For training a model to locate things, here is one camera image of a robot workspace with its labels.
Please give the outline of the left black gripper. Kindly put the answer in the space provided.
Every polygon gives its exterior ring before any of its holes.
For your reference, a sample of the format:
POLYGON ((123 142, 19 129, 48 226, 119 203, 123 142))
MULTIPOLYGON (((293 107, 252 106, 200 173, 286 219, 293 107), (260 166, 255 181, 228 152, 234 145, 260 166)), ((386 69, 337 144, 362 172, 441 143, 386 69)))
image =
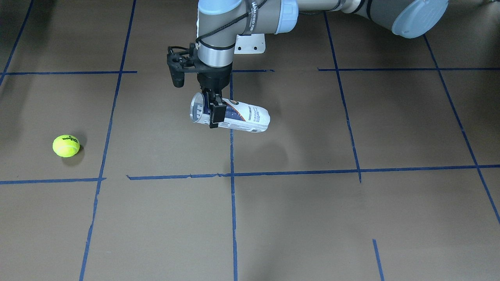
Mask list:
POLYGON ((225 119, 227 103, 223 100, 221 90, 229 85, 232 68, 232 64, 221 68, 203 64, 196 68, 197 79, 202 89, 204 107, 210 109, 209 128, 218 128, 218 124, 225 119))

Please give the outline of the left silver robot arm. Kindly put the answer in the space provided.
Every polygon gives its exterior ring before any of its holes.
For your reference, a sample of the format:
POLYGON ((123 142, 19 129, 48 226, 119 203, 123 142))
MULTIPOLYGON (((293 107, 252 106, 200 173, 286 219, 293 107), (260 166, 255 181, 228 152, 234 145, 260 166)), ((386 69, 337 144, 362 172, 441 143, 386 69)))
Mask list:
POLYGON ((320 10, 358 14, 411 39, 429 31, 447 7, 447 0, 200 0, 195 54, 208 72, 197 71, 202 90, 191 101, 191 121, 251 133, 267 130, 266 109, 220 96, 238 37, 287 33, 300 12, 320 10))

